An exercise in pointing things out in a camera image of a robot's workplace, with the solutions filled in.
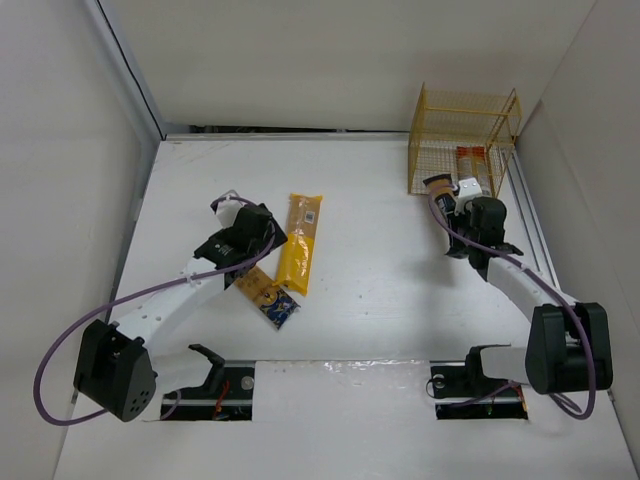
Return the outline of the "dark blue spaghetti bag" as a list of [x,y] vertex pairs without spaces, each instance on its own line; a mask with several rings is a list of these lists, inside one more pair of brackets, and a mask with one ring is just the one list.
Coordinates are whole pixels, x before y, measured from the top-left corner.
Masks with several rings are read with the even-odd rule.
[[450,174],[438,174],[423,180],[426,194],[443,216],[453,213],[456,206],[453,179]]

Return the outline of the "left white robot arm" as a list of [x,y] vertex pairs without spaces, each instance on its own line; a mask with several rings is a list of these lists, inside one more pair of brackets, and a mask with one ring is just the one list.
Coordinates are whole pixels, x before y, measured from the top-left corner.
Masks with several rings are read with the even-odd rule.
[[194,251],[175,282],[114,323],[86,327],[75,389],[123,422],[136,419],[157,394],[215,392],[224,377],[220,355],[200,343],[162,355],[159,345],[286,240],[265,204],[242,201],[231,224]]

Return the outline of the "red white spaghetti bag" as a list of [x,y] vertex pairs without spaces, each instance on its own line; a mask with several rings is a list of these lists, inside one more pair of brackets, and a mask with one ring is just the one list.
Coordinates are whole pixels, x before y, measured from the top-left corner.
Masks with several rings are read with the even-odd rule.
[[483,146],[457,146],[456,167],[459,180],[475,177],[484,195],[493,194],[489,165]]

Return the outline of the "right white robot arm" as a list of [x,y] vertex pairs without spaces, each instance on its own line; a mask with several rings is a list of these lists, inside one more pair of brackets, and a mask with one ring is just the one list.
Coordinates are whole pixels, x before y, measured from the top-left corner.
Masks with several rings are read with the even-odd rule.
[[468,260],[529,320],[524,382],[543,395],[609,389],[613,362],[604,307],[564,294],[520,260],[523,252],[504,240],[507,209],[500,200],[478,196],[458,211],[445,193],[435,204],[449,234],[447,254]]

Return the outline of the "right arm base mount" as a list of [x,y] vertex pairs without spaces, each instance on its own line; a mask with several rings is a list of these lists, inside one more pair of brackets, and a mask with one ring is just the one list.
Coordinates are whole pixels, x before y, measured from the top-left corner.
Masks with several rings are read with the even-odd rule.
[[475,374],[464,361],[431,361],[427,394],[438,420],[527,420],[521,387]]

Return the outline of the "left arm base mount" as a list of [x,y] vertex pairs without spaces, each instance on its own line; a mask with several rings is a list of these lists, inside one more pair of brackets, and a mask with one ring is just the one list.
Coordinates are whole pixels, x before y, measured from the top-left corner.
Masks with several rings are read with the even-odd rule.
[[253,361],[227,363],[213,391],[205,387],[183,389],[178,406],[175,406],[177,394],[166,394],[160,407],[161,420],[251,421],[255,367]]

